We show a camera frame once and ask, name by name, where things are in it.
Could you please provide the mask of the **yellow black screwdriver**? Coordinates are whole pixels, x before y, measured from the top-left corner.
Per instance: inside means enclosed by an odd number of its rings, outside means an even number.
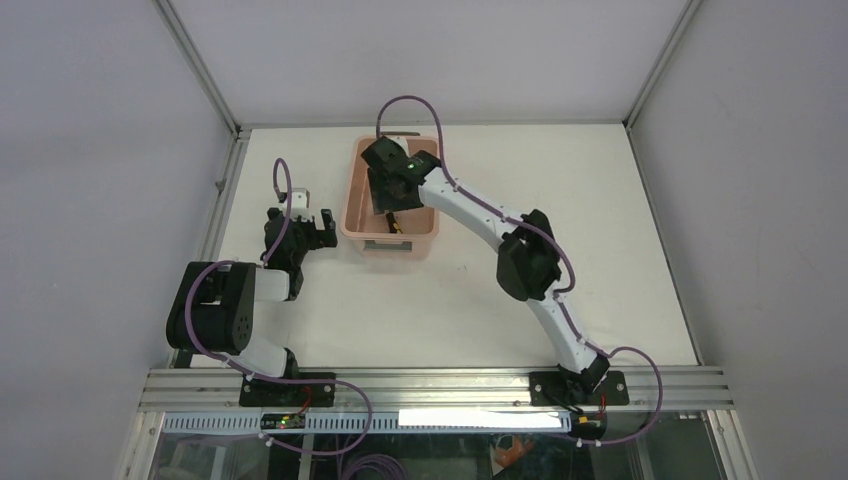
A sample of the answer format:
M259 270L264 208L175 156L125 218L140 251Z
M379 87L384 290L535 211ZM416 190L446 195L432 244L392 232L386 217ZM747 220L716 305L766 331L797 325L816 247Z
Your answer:
M385 214L385 218L388 224L388 230L391 234L402 234L403 230L397 220L397 217L394 213L388 212Z

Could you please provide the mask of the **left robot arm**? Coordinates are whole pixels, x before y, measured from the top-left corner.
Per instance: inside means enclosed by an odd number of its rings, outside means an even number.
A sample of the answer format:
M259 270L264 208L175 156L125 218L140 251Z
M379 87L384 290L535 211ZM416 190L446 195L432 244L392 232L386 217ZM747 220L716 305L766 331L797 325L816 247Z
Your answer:
M307 210L287 217L272 207L263 227L269 259L189 263L166 320L168 344L262 379L263 394L277 406L294 403L301 392L296 357L255 332L254 307L296 300L307 254L338 245L332 211L322 209L320 219L322 227Z

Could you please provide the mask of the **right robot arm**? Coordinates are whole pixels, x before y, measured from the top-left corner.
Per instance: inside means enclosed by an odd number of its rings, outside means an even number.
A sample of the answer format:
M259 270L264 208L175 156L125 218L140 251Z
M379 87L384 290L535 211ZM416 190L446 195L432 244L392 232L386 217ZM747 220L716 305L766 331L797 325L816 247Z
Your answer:
M609 359L568 312L570 288L562 274L570 268L543 212L522 214L497 206L451 177L435 155L424 150L408 154L386 136L372 141L361 157L376 213L429 207L481 238L496 252L498 285L531 309L550 339L566 396L588 405L602 394Z

